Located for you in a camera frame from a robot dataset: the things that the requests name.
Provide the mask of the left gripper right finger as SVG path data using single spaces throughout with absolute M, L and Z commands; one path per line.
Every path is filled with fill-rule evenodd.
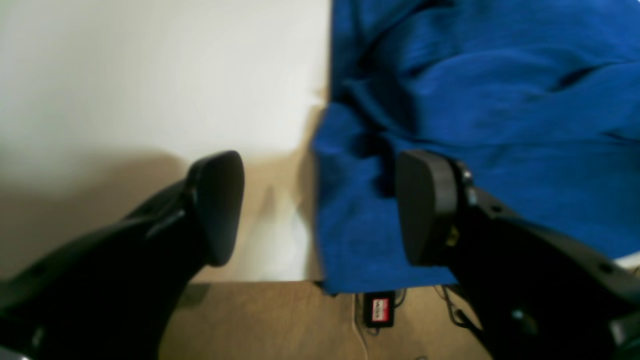
M 637 360 L 639 279 L 589 246 L 526 221 L 460 161 L 408 150 L 395 163 L 405 255 L 445 267 L 495 360 Z

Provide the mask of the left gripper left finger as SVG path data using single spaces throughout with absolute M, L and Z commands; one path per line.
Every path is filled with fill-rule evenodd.
M 190 280 L 231 259 L 244 188 L 238 152 L 202 157 L 125 218 L 14 276 L 1 287 L 1 358 L 157 360 Z

